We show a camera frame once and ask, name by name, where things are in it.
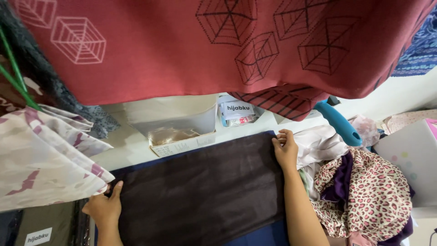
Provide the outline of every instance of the leopard print fabric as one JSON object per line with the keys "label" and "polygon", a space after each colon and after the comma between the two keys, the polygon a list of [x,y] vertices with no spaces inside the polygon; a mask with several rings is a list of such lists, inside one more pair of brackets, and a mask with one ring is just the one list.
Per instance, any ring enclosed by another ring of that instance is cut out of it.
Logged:
{"label": "leopard print fabric", "polygon": [[[349,237],[360,232],[376,242],[385,241],[402,230],[411,213],[407,180],[395,165],[379,155],[349,147],[354,158],[349,199],[344,211],[331,201],[312,202],[319,221],[332,237]],[[322,193],[333,185],[332,178],[341,158],[321,167],[314,188]]]}

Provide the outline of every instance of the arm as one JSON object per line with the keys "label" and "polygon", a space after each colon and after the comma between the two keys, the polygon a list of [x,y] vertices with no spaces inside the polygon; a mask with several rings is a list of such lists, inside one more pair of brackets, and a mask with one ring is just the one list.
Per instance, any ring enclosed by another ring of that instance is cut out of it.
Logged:
{"label": "arm", "polygon": [[329,246],[296,169],[298,146],[293,139],[293,133],[286,129],[279,133],[277,139],[272,141],[276,159],[284,171],[285,213],[290,245]]}
{"label": "arm", "polygon": [[121,213],[120,192],[123,181],[119,181],[110,198],[104,194],[90,197],[82,212],[91,216],[99,229],[97,246],[123,246],[118,232],[118,218]]}

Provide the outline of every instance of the green hanger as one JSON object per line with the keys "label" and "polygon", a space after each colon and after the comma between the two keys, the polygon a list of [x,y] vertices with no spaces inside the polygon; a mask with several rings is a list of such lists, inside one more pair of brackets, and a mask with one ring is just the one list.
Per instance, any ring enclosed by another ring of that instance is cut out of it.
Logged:
{"label": "green hanger", "polygon": [[6,40],[6,35],[0,25],[0,37],[3,41],[3,46],[6,49],[9,61],[12,65],[12,69],[15,72],[16,78],[14,78],[1,64],[0,72],[5,76],[5,78],[13,85],[13,87],[24,97],[26,104],[38,111],[42,111],[41,107],[32,99],[27,91],[26,84],[24,83],[23,76],[21,75],[20,68],[18,68],[17,61],[15,60],[12,49]]}

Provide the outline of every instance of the printed label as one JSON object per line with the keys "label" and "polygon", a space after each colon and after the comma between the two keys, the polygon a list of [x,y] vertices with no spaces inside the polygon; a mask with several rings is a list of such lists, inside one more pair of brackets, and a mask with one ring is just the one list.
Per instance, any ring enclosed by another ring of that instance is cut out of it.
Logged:
{"label": "printed label", "polygon": [[24,243],[24,246],[34,246],[41,244],[43,242],[50,241],[50,236],[52,235],[52,227],[29,233],[26,237],[26,242]]}

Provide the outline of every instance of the hand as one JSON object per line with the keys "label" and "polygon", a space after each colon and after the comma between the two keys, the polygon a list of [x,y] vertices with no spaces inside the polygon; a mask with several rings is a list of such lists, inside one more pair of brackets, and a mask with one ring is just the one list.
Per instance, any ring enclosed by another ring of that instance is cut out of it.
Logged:
{"label": "hand", "polygon": [[110,198],[104,194],[90,197],[90,200],[82,208],[82,212],[91,216],[96,222],[97,228],[116,228],[118,229],[118,218],[121,214],[120,192],[123,181],[119,181],[112,191]]}
{"label": "hand", "polygon": [[276,138],[272,139],[274,145],[274,153],[276,160],[281,165],[282,170],[296,170],[298,159],[298,146],[293,138],[293,132],[287,129],[282,129]]}

